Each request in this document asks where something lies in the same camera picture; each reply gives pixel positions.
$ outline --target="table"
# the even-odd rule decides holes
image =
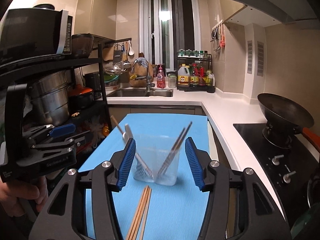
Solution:
[[[168,135],[178,137],[183,127],[193,122],[187,137],[191,136],[198,149],[209,152],[207,117],[188,114],[128,114],[120,127],[130,125],[135,134]],[[114,129],[97,147],[79,171],[94,169],[109,160],[114,152],[124,149],[121,133]],[[121,192],[113,192],[115,209],[123,237],[127,235],[143,188],[148,183],[133,179],[132,172]],[[203,222],[209,193],[202,193],[195,185],[181,146],[177,182],[174,186],[148,184],[152,195],[144,240],[196,240]],[[86,221],[88,236],[95,238],[92,220],[91,190],[86,191]]]

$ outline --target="orange pot lid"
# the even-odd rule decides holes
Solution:
[[[82,87],[80,84],[76,84],[75,88],[70,87],[68,89],[68,97],[82,95],[91,91],[93,91],[92,88],[86,88]]]

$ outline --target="wall vent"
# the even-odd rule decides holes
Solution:
[[[258,70],[257,76],[263,77],[264,66],[264,44],[258,41]]]
[[[247,67],[247,73],[252,74],[252,41],[248,41],[248,67]]]

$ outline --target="black metal rack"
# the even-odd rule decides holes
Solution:
[[[119,43],[124,41],[130,41],[131,38],[122,39],[122,40],[112,40],[100,36],[98,37],[98,46],[93,48],[93,50],[98,50],[98,58],[82,58],[82,59],[72,59],[71,55],[58,55],[57,57],[52,56],[51,58],[46,57],[45,60],[41,60],[41,58],[29,58],[24,60],[19,60],[15,62],[11,62],[5,65],[0,66],[0,70],[6,69],[9,70],[5,73],[0,74],[0,87],[6,88],[11,85],[13,82],[17,83],[26,83],[30,80],[36,79],[41,76],[49,75],[61,70],[73,70],[71,71],[72,81],[75,81],[75,73],[74,69],[80,68],[83,66],[91,65],[91,64],[99,64],[99,74],[100,74],[100,85],[101,85],[101,93],[102,93],[102,101],[97,100],[94,104],[88,109],[84,109],[80,112],[77,117],[71,117],[67,123],[74,123],[75,125],[79,125],[84,120],[90,118],[100,111],[103,107],[105,108],[105,114],[107,119],[107,124],[109,130],[112,130],[107,95],[105,91],[104,85],[104,73],[103,73],[103,58],[102,58],[102,50],[103,48],[107,48],[108,45],[113,43]]]
[[[211,72],[213,72],[213,68],[212,68],[212,55],[211,54],[205,54],[207,55],[207,58],[200,58],[200,57],[194,57],[194,56],[178,56],[179,53],[177,53],[177,60],[183,60],[183,61],[201,61],[201,62],[208,62],[208,69],[211,70]],[[178,86],[178,78],[177,78],[177,89],[178,90],[183,90],[183,91],[207,91],[208,87],[204,86],[202,87],[196,87],[196,88],[192,88],[192,87],[179,87]]]

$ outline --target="white countertop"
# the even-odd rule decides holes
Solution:
[[[173,97],[108,97],[107,100],[111,105],[202,106],[231,168],[238,171],[243,171],[248,167],[254,169],[282,212],[276,193],[265,172],[246,142],[233,127],[234,123],[267,122],[259,105],[250,105],[243,99],[225,98],[219,90],[214,94],[209,94],[207,92],[184,92],[176,88],[173,91]]]

